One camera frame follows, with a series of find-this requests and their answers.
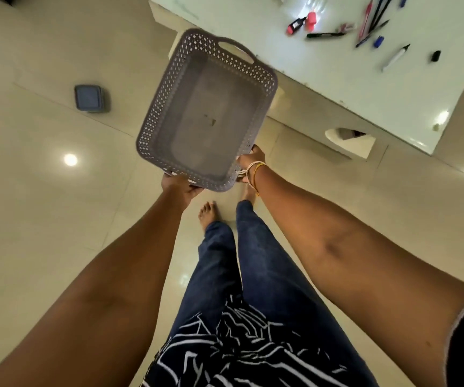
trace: person's right arm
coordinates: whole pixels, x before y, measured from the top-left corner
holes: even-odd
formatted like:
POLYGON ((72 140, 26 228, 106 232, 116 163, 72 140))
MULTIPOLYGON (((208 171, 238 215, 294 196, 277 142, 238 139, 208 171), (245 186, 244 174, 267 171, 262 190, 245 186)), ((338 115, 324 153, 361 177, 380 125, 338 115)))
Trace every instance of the person's right arm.
MULTIPOLYGON (((264 154, 256 146, 238 159, 243 168, 257 160, 264 154)), ((268 166, 258 168, 255 185, 316 288, 416 386, 443 386, 445 346, 464 308, 464 282, 268 166)))

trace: person's left hand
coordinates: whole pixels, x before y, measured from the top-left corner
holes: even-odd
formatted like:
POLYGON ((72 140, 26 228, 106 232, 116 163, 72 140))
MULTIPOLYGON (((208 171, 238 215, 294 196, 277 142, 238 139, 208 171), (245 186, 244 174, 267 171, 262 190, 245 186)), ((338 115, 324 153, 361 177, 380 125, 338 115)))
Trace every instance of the person's left hand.
POLYGON ((160 184, 164 191, 175 190, 176 193, 180 193, 184 209, 189 206, 194 197, 203 191, 203 188, 193 186, 185 175, 171 176, 165 173, 160 184))

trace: yellow bracelet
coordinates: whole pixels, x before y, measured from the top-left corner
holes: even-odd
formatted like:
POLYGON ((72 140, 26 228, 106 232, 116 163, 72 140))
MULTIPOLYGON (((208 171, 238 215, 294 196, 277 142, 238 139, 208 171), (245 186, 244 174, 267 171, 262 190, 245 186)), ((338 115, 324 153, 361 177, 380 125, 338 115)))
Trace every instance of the yellow bracelet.
POLYGON ((254 188, 255 190, 255 195, 259 196, 259 191, 257 190, 257 187, 255 187, 255 173, 257 172, 257 170, 259 169, 259 167, 262 167, 262 166, 265 166, 266 164, 265 163, 259 163, 257 164, 257 167, 255 167, 254 169, 254 173, 252 174, 252 187, 254 188))

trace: pink cap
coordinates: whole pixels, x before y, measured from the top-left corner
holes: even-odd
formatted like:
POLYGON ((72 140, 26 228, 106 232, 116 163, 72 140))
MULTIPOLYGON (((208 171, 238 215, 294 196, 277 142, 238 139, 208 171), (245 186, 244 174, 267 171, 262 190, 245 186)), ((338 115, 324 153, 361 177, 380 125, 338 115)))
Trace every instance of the pink cap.
POLYGON ((316 24, 316 12, 309 12, 307 14, 306 23, 312 26, 316 24))

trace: leg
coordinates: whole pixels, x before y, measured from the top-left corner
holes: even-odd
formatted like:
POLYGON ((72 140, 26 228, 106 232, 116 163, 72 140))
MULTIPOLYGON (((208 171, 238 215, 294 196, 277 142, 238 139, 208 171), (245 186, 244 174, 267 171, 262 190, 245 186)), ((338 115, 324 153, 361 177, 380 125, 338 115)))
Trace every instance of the leg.
POLYGON ((242 292, 232 230, 218 221, 215 203, 207 202, 198 217, 205 238, 198 247, 198 264, 187 285, 170 335, 198 312, 202 312, 203 320, 212 332, 225 307, 226 296, 242 292))
POLYGON ((268 320, 284 323, 312 345, 323 347, 336 360, 363 373, 371 385, 376 385, 370 370, 318 293, 254 213, 252 200, 255 200, 255 193, 247 189, 245 200, 237 206, 244 299, 268 320))

